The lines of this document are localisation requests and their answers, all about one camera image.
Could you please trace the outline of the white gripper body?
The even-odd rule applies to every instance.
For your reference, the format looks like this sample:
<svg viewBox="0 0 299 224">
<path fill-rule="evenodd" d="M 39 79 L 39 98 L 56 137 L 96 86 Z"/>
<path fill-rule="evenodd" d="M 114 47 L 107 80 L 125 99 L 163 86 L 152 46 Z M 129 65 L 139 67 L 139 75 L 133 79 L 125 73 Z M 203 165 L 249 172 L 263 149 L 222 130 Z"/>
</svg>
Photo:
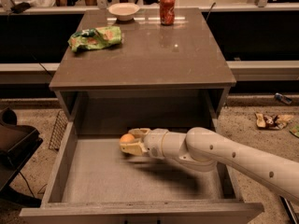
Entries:
<svg viewBox="0 0 299 224">
<path fill-rule="evenodd" d="M 151 130 L 144 137 L 144 146 L 148 151 L 148 154 L 155 159 L 163 159 L 162 144 L 164 136 L 168 133 L 167 129 L 154 129 Z"/>
</svg>

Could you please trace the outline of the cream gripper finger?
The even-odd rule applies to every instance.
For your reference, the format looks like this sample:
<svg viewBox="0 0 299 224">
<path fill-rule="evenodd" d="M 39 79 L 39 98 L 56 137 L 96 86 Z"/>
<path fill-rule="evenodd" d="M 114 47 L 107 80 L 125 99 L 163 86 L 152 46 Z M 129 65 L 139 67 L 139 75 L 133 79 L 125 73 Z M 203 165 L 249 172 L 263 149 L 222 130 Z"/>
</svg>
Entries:
<svg viewBox="0 0 299 224">
<path fill-rule="evenodd" d="M 120 149 L 123 153 L 135 156 L 144 156 L 147 153 L 144 143 L 140 139 L 120 142 Z"/>
<path fill-rule="evenodd" d="M 134 138 L 144 138 L 150 132 L 149 128 L 135 128 L 129 131 Z"/>
</svg>

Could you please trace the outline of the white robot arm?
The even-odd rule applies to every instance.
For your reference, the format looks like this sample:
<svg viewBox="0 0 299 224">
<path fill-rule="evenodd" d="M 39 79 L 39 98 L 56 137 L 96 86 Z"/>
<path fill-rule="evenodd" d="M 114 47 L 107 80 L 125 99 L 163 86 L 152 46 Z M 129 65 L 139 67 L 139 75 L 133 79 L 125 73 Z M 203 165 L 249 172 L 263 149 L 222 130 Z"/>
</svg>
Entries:
<svg viewBox="0 0 299 224">
<path fill-rule="evenodd" d="M 205 128 L 195 127 L 186 133 L 132 129 L 121 137 L 120 150 L 135 156 L 171 159 L 201 172 L 211 171 L 220 162 L 299 203 L 298 162 L 239 144 Z"/>
</svg>

